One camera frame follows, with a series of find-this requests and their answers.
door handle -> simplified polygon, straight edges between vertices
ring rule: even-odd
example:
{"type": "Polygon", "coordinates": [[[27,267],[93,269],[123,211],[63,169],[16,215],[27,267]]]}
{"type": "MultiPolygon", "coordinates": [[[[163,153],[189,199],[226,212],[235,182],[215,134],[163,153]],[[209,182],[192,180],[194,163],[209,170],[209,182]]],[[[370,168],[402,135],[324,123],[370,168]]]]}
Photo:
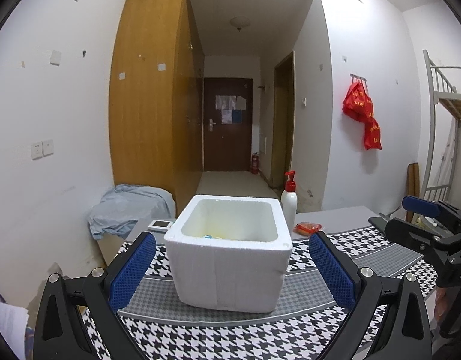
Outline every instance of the door handle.
{"type": "Polygon", "coordinates": [[[209,131],[212,132],[214,130],[214,125],[217,123],[214,123],[212,119],[209,119],[209,131]]]}

person's hand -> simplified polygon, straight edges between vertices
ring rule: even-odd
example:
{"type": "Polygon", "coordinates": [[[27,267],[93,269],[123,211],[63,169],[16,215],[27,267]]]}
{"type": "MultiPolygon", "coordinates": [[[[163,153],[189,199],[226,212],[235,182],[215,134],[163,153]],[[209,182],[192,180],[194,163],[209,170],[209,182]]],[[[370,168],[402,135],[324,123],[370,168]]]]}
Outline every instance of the person's hand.
{"type": "Polygon", "coordinates": [[[437,287],[437,294],[435,295],[435,308],[434,318],[439,323],[443,314],[447,311],[448,300],[446,288],[437,287]]]}

wooden wardrobe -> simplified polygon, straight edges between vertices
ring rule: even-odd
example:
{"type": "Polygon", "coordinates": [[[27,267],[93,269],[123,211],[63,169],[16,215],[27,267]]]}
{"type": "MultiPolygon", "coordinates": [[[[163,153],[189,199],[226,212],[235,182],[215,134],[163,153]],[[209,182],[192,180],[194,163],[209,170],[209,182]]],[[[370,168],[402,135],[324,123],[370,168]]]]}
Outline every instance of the wooden wardrobe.
{"type": "Polygon", "coordinates": [[[202,175],[203,62],[190,0],[126,0],[109,90],[114,182],[168,190],[178,214],[202,175]]]}

ceiling lamp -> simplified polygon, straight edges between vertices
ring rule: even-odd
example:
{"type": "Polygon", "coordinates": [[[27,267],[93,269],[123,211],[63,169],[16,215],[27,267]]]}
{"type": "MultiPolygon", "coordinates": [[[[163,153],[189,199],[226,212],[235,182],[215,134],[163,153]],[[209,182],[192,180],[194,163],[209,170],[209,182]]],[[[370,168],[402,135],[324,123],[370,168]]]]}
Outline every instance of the ceiling lamp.
{"type": "Polygon", "coordinates": [[[241,32],[242,28],[250,26],[250,19],[245,16],[232,17],[229,21],[232,27],[237,28],[237,31],[241,32]]]}

red bag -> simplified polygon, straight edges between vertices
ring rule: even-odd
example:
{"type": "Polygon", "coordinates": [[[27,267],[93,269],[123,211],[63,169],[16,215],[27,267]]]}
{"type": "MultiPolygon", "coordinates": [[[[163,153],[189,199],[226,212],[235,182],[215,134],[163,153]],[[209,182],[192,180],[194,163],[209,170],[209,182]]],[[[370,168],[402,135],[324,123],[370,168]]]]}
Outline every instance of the red bag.
{"type": "Polygon", "coordinates": [[[361,123],[366,123],[373,118],[374,105],[370,97],[366,94],[362,82],[356,81],[350,85],[344,99],[342,111],[348,117],[361,123]]]}
{"type": "Polygon", "coordinates": [[[364,146],[365,150],[382,150],[382,145],[380,141],[380,126],[374,118],[372,118],[369,122],[365,124],[364,146]]]}

